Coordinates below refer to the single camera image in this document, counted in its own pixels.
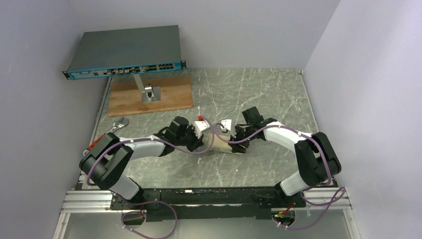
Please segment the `beige umbrella pouch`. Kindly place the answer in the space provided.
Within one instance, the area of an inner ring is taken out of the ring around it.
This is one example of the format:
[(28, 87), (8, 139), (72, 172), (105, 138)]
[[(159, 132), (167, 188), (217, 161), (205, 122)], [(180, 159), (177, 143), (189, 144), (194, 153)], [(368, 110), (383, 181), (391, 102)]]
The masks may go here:
[(211, 134), (208, 135), (207, 146), (210, 146), (210, 150), (212, 151), (219, 151), (219, 152), (234, 154), (234, 152), (232, 152), (232, 147), (227, 142), (221, 140), (215, 135), (214, 136), (212, 136)]

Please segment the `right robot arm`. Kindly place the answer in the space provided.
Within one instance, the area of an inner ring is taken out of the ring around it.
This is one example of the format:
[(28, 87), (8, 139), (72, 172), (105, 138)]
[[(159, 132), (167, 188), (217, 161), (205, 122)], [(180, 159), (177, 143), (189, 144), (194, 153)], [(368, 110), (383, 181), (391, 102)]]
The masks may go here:
[(341, 172), (340, 161), (323, 132), (304, 133), (283, 125), (274, 118), (264, 118), (256, 107), (242, 112), (244, 124), (236, 124), (230, 136), (233, 152), (245, 153), (253, 139), (279, 144), (291, 150), (298, 170), (275, 185), (283, 196), (293, 196), (305, 189), (329, 184)]

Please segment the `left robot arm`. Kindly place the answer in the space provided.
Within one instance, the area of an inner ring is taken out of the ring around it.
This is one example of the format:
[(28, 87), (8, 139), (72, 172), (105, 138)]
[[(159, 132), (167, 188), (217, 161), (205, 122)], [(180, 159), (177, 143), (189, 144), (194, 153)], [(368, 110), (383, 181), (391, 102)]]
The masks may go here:
[(131, 205), (143, 203), (144, 190), (124, 171), (133, 159), (166, 156), (176, 149), (196, 154), (204, 145), (204, 134), (184, 117), (175, 117), (169, 126), (143, 138), (123, 138), (109, 132), (86, 153), (79, 168), (89, 185), (118, 194)]

